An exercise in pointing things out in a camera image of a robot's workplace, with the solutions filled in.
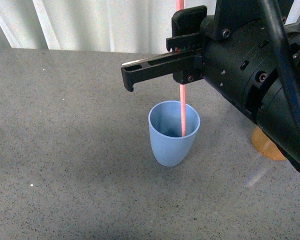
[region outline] wooden base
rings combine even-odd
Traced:
[[[263,156],[275,161],[286,160],[277,146],[267,135],[257,126],[251,136],[252,145]]]

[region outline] straw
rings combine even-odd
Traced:
[[[185,8],[184,0],[176,0],[176,10]],[[180,84],[180,102],[181,102],[181,134],[186,135],[186,85]]]

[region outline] white curtain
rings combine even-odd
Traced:
[[[216,0],[185,0],[185,7]],[[161,54],[175,0],[0,0],[0,47]],[[288,23],[300,17],[295,0]]]

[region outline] screw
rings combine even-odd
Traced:
[[[263,82],[266,80],[267,76],[268,76],[268,75],[267,75],[265,72],[261,73],[261,74],[259,75],[258,81],[259,81],[260,83],[263,83]]]
[[[281,18],[281,21],[282,21],[283,24],[286,24],[287,17],[286,17],[286,16],[282,17],[282,18]]]
[[[191,83],[194,80],[194,76],[189,76],[188,77],[188,82]]]
[[[222,37],[224,39],[227,39],[228,37],[230,37],[230,30],[228,28],[225,28],[222,30]]]

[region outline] cup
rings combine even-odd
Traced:
[[[163,101],[155,105],[148,116],[150,142],[155,159],[163,166],[173,167],[188,154],[198,129],[200,116],[186,104],[186,135],[181,130],[180,101]]]

